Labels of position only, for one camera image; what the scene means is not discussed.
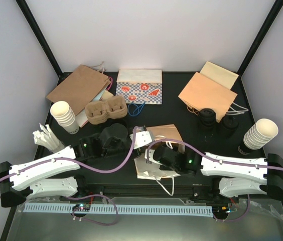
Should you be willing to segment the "orange kraft paper bag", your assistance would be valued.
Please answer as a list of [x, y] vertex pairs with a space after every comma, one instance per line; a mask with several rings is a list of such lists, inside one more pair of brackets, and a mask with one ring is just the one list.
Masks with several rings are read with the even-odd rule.
[[173, 196], [175, 178], [180, 176], [176, 167], [178, 155], [185, 153], [185, 146], [170, 140], [181, 141], [181, 135], [174, 124], [149, 127], [147, 130], [159, 142], [134, 160], [137, 178], [154, 180], [169, 196]]

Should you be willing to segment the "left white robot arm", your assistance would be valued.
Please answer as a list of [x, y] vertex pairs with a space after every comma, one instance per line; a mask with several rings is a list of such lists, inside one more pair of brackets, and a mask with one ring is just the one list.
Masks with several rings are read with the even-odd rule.
[[22, 204], [39, 196], [73, 196], [84, 200], [89, 189], [73, 178], [68, 188], [57, 187], [49, 178], [60, 173], [78, 170], [88, 161], [127, 152], [133, 153], [136, 130], [114, 123], [103, 131], [79, 140], [54, 154], [25, 164], [0, 163], [0, 200], [3, 208]]

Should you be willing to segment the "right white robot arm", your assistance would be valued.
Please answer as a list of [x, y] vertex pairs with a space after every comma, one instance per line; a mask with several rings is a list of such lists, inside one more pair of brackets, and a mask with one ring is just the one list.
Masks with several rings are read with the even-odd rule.
[[200, 172], [204, 176], [219, 176], [218, 184], [209, 189], [210, 199], [214, 202], [251, 194], [283, 201], [283, 159], [277, 154], [246, 159], [201, 154], [190, 148], [182, 153], [159, 146], [150, 157], [180, 175]]

